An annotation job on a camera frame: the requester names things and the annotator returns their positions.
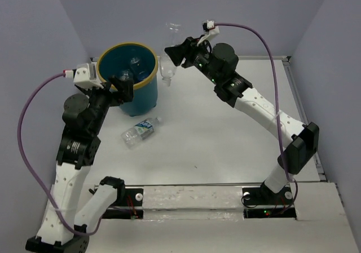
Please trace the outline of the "blue label Pocari bottle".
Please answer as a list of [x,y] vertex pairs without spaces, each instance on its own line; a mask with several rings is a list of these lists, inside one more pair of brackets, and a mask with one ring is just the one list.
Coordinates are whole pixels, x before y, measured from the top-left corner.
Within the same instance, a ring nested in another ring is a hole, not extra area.
[[150,75],[150,71],[147,69],[143,60],[137,56],[130,59],[129,67],[136,82],[141,82]]

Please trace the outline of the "green label water bottle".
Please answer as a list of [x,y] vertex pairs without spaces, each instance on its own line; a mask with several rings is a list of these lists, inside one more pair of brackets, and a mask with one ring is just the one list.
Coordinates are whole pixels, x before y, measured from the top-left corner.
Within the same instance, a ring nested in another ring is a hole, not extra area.
[[123,132],[121,134],[122,140],[128,148],[133,148],[154,134],[161,123],[160,117],[146,118]]

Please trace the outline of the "clear jar with metal lid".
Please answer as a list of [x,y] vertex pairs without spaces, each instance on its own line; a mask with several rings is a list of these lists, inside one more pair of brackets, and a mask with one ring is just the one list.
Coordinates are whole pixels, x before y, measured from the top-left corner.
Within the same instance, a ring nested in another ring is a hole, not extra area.
[[133,73],[129,69],[120,71],[118,77],[121,81],[133,81],[134,80]]

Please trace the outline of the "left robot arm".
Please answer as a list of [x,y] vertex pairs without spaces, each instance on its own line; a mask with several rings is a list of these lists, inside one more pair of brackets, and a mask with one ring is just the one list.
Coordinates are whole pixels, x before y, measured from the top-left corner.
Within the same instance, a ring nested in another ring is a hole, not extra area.
[[81,210],[78,203],[83,184],[100,146],[98,137],[109,108],[133,100],[133,80],[116,76],[66,99],[62,115],[65,124],[56,155],[56,176],[51,189],[24,163],[48,197],[48,206],[37,234],[29,238],[30,252],[85,252],[103,214],[125,198],[125,182],[105,177]]

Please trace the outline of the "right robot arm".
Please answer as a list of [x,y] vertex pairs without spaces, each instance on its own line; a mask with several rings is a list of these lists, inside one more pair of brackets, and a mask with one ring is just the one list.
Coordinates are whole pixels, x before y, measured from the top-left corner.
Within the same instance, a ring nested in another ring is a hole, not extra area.
[[295,120],[266,100],[253,85],[236,72],[239,62],[234,49],[226,43],[214,47],[208,41],[188,37],[165,48],[175,66],[194,66],[214,83],[214,92],[225,103],[248,115],[281,141],[282,154],[267,179],[252,195],[273,203],[280,191],[318,151],[319,127]]

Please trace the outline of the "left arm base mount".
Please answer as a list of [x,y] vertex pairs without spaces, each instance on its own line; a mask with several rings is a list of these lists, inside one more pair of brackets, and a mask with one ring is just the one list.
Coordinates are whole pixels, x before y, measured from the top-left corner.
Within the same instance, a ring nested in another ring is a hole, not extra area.
[[143,195],[143,188],[126,188],[124,198],[112,204],[103,214],[102,219],[143,219]]

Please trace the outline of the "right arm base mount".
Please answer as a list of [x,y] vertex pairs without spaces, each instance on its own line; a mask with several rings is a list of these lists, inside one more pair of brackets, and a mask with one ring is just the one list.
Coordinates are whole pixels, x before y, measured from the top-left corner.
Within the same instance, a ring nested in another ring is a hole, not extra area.
[[242,188],[241,204],[245,219],[297,218],[290,186],[266,196],[261,195],[260,187]]

